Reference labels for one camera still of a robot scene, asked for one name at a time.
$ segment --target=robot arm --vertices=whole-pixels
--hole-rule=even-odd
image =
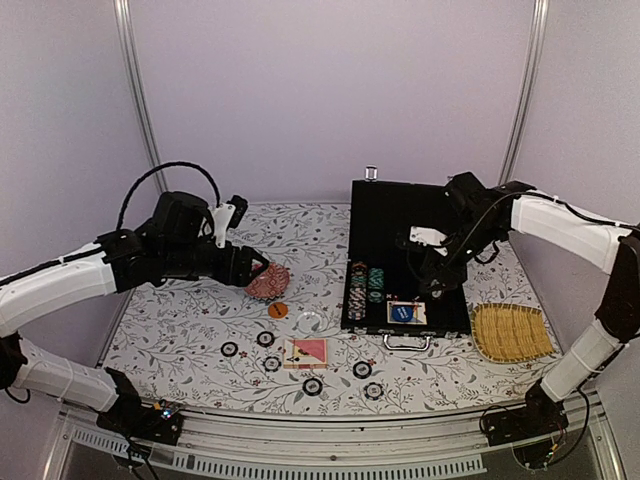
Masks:
[[[198,197],[166,192],[135,231],[110,232],[65,257],[0,280],[0,388],[28,388],[86,405],[102,412],[103,428],[175,443],[180,416],[144,407],[126,375],[70,362],[17,332],[65,306],[146,282],[160,286],[169,278],[207,276],[249,285],[268,261],[250,247],[226,241],[227,229],[238,225],[246,209],[237,196],[210,210]]]
[[[506,240],[511,230],[547,240],[610,275],[595,319],[529,389],[522,411],[483,417],[483,430],[492,445],[524,438],[523,432],[542,435],[557,430],[559,424],[566,426],[562,401],[598,375],[640,330],[640,229],[577,210],[519,182],[486,189],[471,173],[453,177],[445,195],[460,216],[460,230],[444,235],[428,228],[412,229],[410,240],[425,253],[421,268],[425,293],[464,282],[467,262],[492,242]]]

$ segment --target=purple wall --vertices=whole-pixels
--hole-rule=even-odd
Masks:
[[[164,161],[206,165],[223,197],[347,201],[389,180],[497,181],[534,2],[132,2]],[[171,188],[211,194],[192,172]]]
[[[67,253],[112,230],[122,197],[147,168],[113,2],[0,4],[0,275]],[[150,183],[128,224],[148,216]],[[116,296],[37,320],[21,333],[93,364]],[[51,399],[18,406],[0,395],[0,478],[42,475],[57,413]]]
[[[555,0],[515,177],[592,212],[640,221],[640,4]],[[607,277],[532,238],[517,239],[566,348],[593,320]],[[629,478],[640,472],[640,350],[611,364],[598,391]]]

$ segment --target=floral tablecloth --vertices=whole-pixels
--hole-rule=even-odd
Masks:
[[[503,365],[484,359],[471,338],[437,339],[427,352],[413,353],[389,352],[378,336],[342,333],[348,205],[252,206],[230,234],[235,244],[251,245],[290,269],[291,283],[280,299],[288,315],[273,319],[266,303],[210,280],[138,288],[104,365],[126,372],[143,396],[280,414],[423,413],[522,398],[559,357]],[[470,310],[485,302],[540,308],[507,243],[490,265],[469,264],[464,288]],[[320,321],[298,320],[304,311],[319,314]],[[546,317],[545,323],[559,352]],[[273,346],[256,343],[262,331],[275,334]],[[265,371],[266,357],[282,357],[285,338],[320,337],[328,339],[327,369]],[[233,357],[220,352],[228,341],[239,347]],[[354,376],[358,361],[373,367],[369,378]],[[302,384],[311,377],[322,381],[320,395],[304,393]],[[382,386],[377,400],[364,394],[371,382]]]

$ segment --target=black cable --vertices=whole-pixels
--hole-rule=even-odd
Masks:
[[[142,184],[142,182],[144,182],[147,178],[159,172],[160,170],[164,170],[165,168],[171,168],[171,167],[188,167],[188,168],[193,168],[199,171],[200,173],[202,173],[202,175],[206,177],[206,179],[209,181],[209,183],[213,187],[213,192],[216,195],[216,207],[220,206],[220,191],[218,190],[218,185],[216,185],[215,180],[213,179],[213,177],[209,172],[207,172],[204,168],[202,168],[200,165],[196,163],[183,162],[183,161],[167,162],[152,168],[151,170],[149,170],[147,173],[142,175],[133,183],[133,185],[125,195],[124,200],[122,201],[122,206],[120,207],[120,213],[118,214],[118,223],[116,225],[116,232],[122,229],[122,225],[124,224],[124,214],[127,210],[127,207],[129,206],[131,197],[133,196],[134,192],[138,189],[140,184]]]
[[[124,437],[124,439],[129,444],[129,449],[127,450],[127,455],[129,456],[129,464],[132,466],[132,468],[130,469],[130,472],[133,473],[133,475],[137,479],[144,480],[144,478],[138,472],[136,472],[135,468],[133,468],[133,465],[132,465],[133,464],[133,458],[131,456],[131,452],[133,451],[134,453],[137,453],[140,457],[142,457],[142,460],[144,461],[144,464],[147,466],[147,469],[149,470],[149,472],[151,472],[151,476],[154,478],[154,480],[160,480],[160,477],[158,477],[158,474],[156,473],[155,469],[153,468],[153,466],[149,462],[148,455],[145,452],[142,452],[142,450],[140,450],[140,446],[137,443],[135,443],[133,440],[131,440],[130,437]]]
[[[578,439],[575,441],[575,443],[573,445],[571,445],[571,448],[567,451],[567,453],[565,453],[562,457],[558,458],[557,460],[551,460],[551,462],[549,462],[547,464],[548,467],[556,465],[560,462],[562,462],[563,460],[565,460],[569,455],[571,455],[573,453],[573,451],[578,447],[578,445],[580,444],[580,442],[582,441],[582,438],[584,437],[585,433],[587,433],[587,427],[589,426],[589,415],[591,414],[591,405],[589,403],[589,398],[587,397],[587,395],[582,391],[581,387],[578,387],[576,389],[578,391],[578,393],[582,396],[582,398],[584,399],[584,403],[587,407],[587,412],[586,412],[586,416],[584,417],[584,425],[582,426],[582,430],[580,431],[580,435],[578,435]]]
[[[5,393],[9,396],[9,398],[14,402],[19,403],[20,405],[25,405],[29,403],[29,401],[31,400],[31,390],[29,390],[28,388],[26,390],[27,390],[27,398],[22,399],[14,396],[13,393],[9,391],[9,387],[4,389]]]

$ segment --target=woven placemat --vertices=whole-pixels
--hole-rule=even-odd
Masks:
[[[537,308],[503,303],[478,305],[471,314],[473,340],[488,360],[519,363],[553,353]]]

